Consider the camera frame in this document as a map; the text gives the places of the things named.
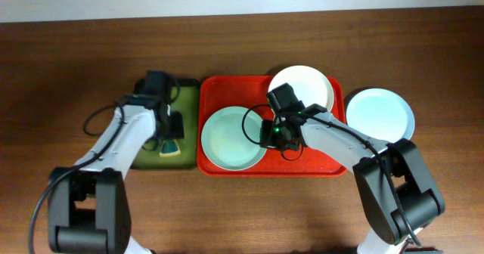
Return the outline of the mint green plate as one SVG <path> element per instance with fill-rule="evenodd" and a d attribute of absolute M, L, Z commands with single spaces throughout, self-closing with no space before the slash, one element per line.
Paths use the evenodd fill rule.
<path fill-rule="evenodd" d="M 201 147 L 215 166 L 242 171 L 262 160 L 266 149 L 259 146 L 262 118 L 246 107 L 225 107 L 205 122 Z"/>

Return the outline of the white plate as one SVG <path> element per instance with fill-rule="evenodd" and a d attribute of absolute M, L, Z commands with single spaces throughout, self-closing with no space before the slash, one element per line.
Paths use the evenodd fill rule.
<path fill-rule="evenodd" d="M 284 83 L 293 88 L 296 97 L 306 107 L 317 104 L 328 111 L 333 109 L 335 101 L 333 86 L 319 70 L 303 65 L 282 69 L 270 82 L 268 91 L 272 91 Z"/>

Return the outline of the dark green tray with water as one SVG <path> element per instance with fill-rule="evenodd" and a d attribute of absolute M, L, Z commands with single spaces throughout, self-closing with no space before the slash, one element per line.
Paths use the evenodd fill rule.
<path fill-rule="evenodd" d="M 160 157 L 163 140 L 149 140 L 138 152 L 132 169 L 193 169 L 197 161 L 197 130 L 200 99 L 200 83 L 196 79 L 180 79 L 181 92 L 171 105 L 172 112 L 182 114 L 185 137 L 177 140 L 181 153 L 172 157 Z"/>

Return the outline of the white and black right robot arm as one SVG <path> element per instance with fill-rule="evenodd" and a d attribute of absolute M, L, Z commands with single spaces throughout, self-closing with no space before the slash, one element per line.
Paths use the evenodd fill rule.
<path fill-rule="evenodd" d="M 260 144 L 279 150 L 310 148 L 348 169 L 370 225 L 358 253 L 404 253 L 420 246 L 417 233 L 445 211 L 445 202 L 417 146 L 362 134 L 326 108 L 290 104 L 262 122 Z"/>

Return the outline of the light blue plate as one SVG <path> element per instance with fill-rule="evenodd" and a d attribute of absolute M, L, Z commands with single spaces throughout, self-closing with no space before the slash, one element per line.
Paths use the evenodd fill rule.
<path fill-rule="evenodd" d="M 410 140 L 415 117 L 409 104 L 384 88 L 359 88 L 344 98 L 346 123 L 372 138 L 395 143 Z"/>

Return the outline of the green and yellow sponge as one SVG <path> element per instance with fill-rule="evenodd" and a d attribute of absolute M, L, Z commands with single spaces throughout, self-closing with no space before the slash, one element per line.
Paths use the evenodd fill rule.
<path fill-rule="evenodd" d="M 160 145 L 159 155 L 160 157 L 172 157 L 177 156 L 181 153 L 181 149 L 177 140 L 163 140 Z"/>

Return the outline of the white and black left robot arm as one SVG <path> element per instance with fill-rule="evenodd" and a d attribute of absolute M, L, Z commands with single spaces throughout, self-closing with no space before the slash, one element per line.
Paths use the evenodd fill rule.
<path fill-rule="evenodd" d="M 129 95 L 73 167 L 49 176 L 48 243 L 59 253 L 148 253 L 131 235 L 124 180 L 149 140 L 181 138 L 182 115 L 162 98 Z"/>

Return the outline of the red plastic tray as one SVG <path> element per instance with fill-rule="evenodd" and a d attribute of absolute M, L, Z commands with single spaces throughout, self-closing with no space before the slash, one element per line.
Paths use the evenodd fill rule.
<path fill-rule="evenodd" d="M 216 111 L 232 106 L 250 108 L 267 102 L 266 93 L 272 76 L 211 76 L 200 88 L 198 131 Z M 201 141 L 197 142 L 197 167 L 206 175 L 217 177 L 335 177 L 346 169 L 337 161 L 316 150 L 305 148 L 302 153 L 294 151 L 281 155 L 268 150 L 253 167 L 242 171 L 228 171 L 213 164 L 203 152 Z"/>

